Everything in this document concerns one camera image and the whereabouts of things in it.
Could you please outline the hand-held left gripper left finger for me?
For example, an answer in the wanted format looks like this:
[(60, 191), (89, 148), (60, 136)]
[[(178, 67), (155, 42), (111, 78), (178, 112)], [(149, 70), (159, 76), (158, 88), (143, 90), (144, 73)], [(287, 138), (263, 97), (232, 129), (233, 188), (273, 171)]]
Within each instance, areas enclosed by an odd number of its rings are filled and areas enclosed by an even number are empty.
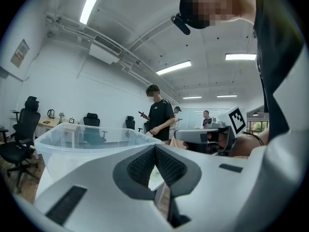
[(86, 162), (47, 188), (35, 207), (61, 229), (170, 229), (148, 180), (154, 146)]

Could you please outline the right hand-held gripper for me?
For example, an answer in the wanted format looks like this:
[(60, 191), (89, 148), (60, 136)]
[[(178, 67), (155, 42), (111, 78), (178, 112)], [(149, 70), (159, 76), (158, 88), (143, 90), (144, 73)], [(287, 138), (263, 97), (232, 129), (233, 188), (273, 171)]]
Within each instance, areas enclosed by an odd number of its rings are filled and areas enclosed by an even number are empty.
[[(246, 122), (242, 112), (238, 106), (235, 106), (217, 117), (209, 118), (206, 129), (176, 130), (174, 137), (187, 143), (206, 144), (208, 142), (211, 145), (216, 144), (214, 149), (218, 152), (218, 155), (228, 155), (234, 148), (237, 137), (245, 127)], [(219, 145), (219, 139), (215, 140), (216, 136), (212, 137), (211, 141), (208, 141), (208, 133), (225, 134), (225, 146), (221, 147)]]

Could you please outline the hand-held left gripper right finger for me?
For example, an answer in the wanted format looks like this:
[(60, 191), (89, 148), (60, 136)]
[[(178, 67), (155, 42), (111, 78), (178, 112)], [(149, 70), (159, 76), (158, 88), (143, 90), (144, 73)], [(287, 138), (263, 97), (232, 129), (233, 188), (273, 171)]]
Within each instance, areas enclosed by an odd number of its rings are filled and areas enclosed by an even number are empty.
[(170, 219), (157, 232), (260, 232), (268, 225), (259, 174), (265, 147), (247, 159), (155, 146), (156, 162), (170, 189)]

